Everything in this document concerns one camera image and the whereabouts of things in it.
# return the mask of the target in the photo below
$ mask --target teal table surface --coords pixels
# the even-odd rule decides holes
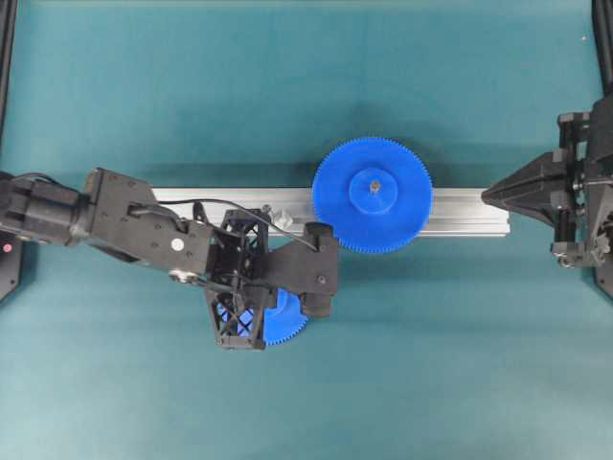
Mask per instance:
[[[486,187],[600,94],[588,0],[24,2],[0,167],[308,186],[378,135],[438,187]],[[613,302],[551,229],[511,225],[343,251],[331,318],[264,353],[217,348],[202,292],[164,273],[28,247],[0,458],[608,460]]]

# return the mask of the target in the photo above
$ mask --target robotic arm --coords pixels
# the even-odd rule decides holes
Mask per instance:
[[[594,268],[596,284],[613,297],[613,2],[594,0],[592,18],[604,97],[591,112],[560,115],[558,149],[482,198],[552,226],[559,264]]]
[[[45,174],[0,172],[0,231],[41,244],[89,244],[203,287],[223,348],[264,348],[263,311],[275,308],[278,288],[300,297],[303,314],[330,314],[338,254],[330,226],[308,223],[301,238],[288,235],[293,241],[271,251],[265,212],[236,205],[217,227],[202,201],[193,200],[193,219],[184,219],[164,207],[177,203],[158,202],[147,183],[116,172],[92,171],[82,193]]]

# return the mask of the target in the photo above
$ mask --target blue gear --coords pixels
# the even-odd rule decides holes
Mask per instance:
[[[432,183],[418,157],[378,137],[354,139],[322,162],[312,188],[315,216],[357,252],[391,252],[428,221]]]
[[[217,310],[221,318],[227,321],[227,311],[224,311],[221,305],[217,307]],[[249,335],[251,318],[253,318],[252,310],[246,310],[240,316],[240,322],[245,325],[243,328],[238,324],[240,328],[238,334],[241,337]],[[300,312],[298,296],[284,289],[278,289],[277,307],[264,310],[264,342],[266,345],[283,343],[296,335],[307,321],[308,318]]]

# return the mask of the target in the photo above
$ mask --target large blue gear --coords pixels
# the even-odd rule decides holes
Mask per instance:
[[[312,187],[315,215],[357,252],[391,252],[428,221],[432,183],[418,157],[398,142],[354,139],[322,162]]]

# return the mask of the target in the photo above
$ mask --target metal rail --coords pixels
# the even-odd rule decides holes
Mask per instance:
[[[504,237],[511,231],[509,213],[486,205],[481,200],[484,189],[434,189],[434,207],[421,237]],[[284,230],[301,235],[303,225],[315,220],[309,188],[258,189],[153,189],[159,201],[218,198],[234,201],[247,208],[270,206],[273,221]],[[168,206],[179,216],[192,217],[191,204]],[[211,223],[219,225],[228,206],[207,203]],[[271,235],[278,235],[270,229]]]

